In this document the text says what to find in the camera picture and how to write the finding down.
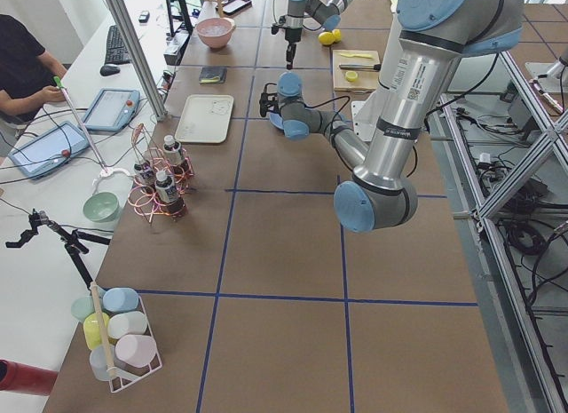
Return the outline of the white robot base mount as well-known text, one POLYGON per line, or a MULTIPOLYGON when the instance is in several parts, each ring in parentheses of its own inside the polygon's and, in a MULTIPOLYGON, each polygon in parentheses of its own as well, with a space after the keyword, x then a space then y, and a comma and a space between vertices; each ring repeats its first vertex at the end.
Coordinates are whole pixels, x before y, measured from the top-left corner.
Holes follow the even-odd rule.
POLYGON ((371 99, 355 100, 351 103, 353 130, 365 142, 370 142, 375 134, 378 111, 371 99))

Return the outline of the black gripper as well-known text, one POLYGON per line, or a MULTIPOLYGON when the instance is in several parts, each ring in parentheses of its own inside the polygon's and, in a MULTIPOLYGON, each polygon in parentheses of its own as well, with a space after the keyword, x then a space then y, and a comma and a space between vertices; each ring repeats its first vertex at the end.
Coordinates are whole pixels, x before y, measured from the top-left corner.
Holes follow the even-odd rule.
POLYGON ((290 64, 290 66, 294 65, 294 59, 296 56, 296 44, 301 41, 301 36, 302 28, 285 28, 285 39, 289 42, 286 49, 286 62, 287 64, 290 64))

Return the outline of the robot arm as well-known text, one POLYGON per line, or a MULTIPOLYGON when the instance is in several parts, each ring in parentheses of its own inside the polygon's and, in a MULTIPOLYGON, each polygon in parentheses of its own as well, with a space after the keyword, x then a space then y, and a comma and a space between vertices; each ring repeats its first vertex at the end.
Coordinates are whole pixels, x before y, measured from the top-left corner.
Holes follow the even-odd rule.
POLYGON ((272 25, 272 34, 284 30, 288 42, 286 50, 287 69, 293 68, 296 45, 301 41, 304 29, 304 17, 316 20, 326 31, 332 31, 340 22, 343 13, 353 0, 328 0, 324 4, 320 0, 288 0, 287 13, 272 25))
POLYGON ((308 108, 300 77, 287 70, 277 82, 277 112, 288 139, 327 138, 351 169, 334 193, 335 214, 357 233, 399 226, 417 208, 403 170, 426 115, 464 58, 497 54, 521 36, 524 0, 398 0, 380 70, 388 84, 374 110, 375 133, 359 138, 332 112, 308 108))

